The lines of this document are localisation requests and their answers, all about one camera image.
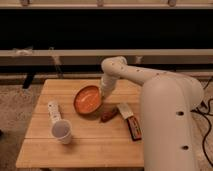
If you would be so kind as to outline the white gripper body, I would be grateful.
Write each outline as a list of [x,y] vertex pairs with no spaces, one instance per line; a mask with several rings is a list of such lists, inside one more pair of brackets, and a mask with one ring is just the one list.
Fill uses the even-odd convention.
[[116,80],[107,75],[103,75],[101,78],[101,94],[104,98],[108,97],[115,89]]

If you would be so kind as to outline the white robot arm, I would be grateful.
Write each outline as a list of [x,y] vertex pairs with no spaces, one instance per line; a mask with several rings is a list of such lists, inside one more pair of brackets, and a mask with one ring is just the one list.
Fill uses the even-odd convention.
[[101,68],[103,97],[120,78],[141,86],[145,171],[199,171],[191,111],[204,98],[201,83],[179,73],[130,66],[123,56],[103,60]]

